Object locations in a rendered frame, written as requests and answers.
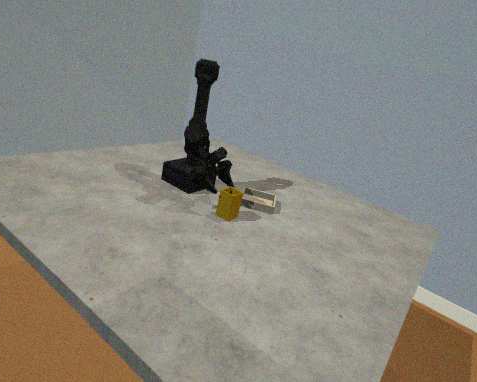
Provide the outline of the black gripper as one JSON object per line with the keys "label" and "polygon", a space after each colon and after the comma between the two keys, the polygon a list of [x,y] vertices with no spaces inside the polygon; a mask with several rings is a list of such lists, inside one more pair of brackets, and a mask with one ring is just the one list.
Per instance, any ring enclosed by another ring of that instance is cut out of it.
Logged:
{"label": "black gripper", "polygon": [[[193,169],[190,171],[190,173],[187,175],[187,180],[190,184],[200,186],[214,194],[217,193],[216,188],[212,184],[212,182],[209,179],[208,174],[215,173],[218,178],[223,181],[226,185],[229,187],[234,187],[231,176],[230,176],[230,169],[232,166],[232,163],[229,160],[221,161],[220,165],[217,165],[217,163],[210,164],[210,163],[204,163],[204,158],[206,158],[210,154],[210,152],[206,152],[205,150],[201,150],[197,152],[193,157],[192,157],[192,166]],[[210,168],[207,166],[211,165]]]}

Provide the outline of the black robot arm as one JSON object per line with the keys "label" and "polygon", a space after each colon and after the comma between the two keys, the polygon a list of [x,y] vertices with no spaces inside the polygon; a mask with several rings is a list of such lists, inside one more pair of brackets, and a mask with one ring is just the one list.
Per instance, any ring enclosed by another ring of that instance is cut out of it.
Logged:
{"label": "black robot arm", "polygon": [[[184,132],[185,146],[184,151],[187,154],[187,160],[183,163],[192,166],[192,157],[199,151],[209,152],[210,140],[207,130],[206,115],[209,102],[210,88],[218,80],[219,67],[217,61],[202,59],[197,61],[195,68],[195,77],[197,79],[197,96],[194,109],[194,116],[189,121],[189,126]],[[205,148],[206,147],[206,148]],[[227,150],[220,147],[216,151],[208,154],[204,163],[220,165],[220,160],[226,158]]]}

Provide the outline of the tan shallow tray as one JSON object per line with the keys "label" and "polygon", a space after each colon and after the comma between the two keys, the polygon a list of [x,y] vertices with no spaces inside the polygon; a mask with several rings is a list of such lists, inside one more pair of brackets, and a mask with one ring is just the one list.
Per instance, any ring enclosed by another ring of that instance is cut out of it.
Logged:
{"label": "tan shallow tray", "polygon": [[276,195],[244,187],[241,205],[243,207],[273,214]]}

